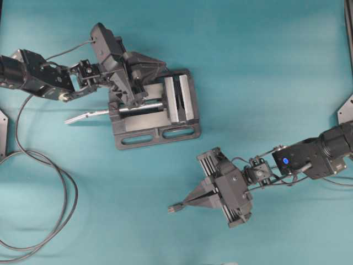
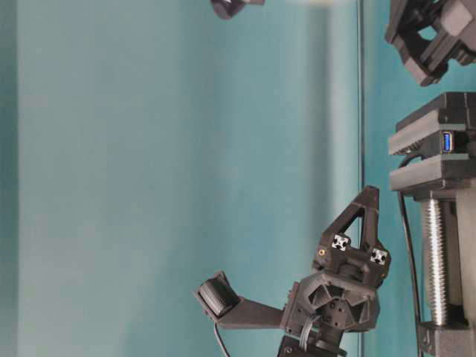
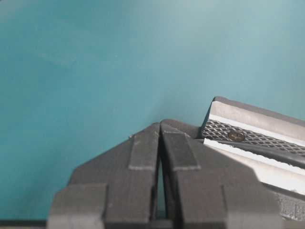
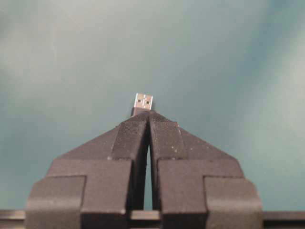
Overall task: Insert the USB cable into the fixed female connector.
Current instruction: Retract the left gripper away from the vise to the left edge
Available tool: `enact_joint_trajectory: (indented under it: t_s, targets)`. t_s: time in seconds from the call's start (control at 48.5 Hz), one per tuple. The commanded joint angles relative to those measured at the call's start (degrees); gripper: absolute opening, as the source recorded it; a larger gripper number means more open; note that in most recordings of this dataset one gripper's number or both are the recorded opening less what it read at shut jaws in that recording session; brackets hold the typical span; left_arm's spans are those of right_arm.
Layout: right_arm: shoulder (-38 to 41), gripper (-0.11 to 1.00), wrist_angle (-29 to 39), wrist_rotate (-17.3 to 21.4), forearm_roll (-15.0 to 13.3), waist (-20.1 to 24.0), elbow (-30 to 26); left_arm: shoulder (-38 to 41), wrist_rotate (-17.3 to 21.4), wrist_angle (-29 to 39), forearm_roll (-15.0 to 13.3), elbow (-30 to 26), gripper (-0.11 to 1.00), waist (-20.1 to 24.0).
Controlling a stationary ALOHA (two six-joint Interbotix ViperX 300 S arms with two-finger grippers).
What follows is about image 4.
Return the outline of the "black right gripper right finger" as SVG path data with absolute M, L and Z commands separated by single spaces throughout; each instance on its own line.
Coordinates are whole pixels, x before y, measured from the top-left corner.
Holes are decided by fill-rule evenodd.
M 163 229 L 260 229 L 255 185 L 238 161 L 164 116 L 149 113 L 154 188 Z

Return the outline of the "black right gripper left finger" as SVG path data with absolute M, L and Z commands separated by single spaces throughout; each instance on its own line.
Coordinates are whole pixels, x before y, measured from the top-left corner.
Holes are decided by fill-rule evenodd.
M 28 229 L 125 229 L 143 206 L 148 112 L 55 158 L 27 200 Z

